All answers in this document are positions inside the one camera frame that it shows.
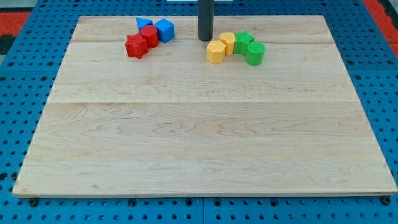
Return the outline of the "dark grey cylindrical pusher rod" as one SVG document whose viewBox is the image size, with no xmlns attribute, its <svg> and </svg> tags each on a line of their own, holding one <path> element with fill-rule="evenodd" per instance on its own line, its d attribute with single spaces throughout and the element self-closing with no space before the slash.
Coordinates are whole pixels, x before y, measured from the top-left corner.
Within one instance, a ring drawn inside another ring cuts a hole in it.
<svg viewBox="0 0 398 224">
<path fill-rule="evenodd" d="M 214 0 L 198 0 L 198 38 L 209 41 L 213 38 Z"/>
</svg>

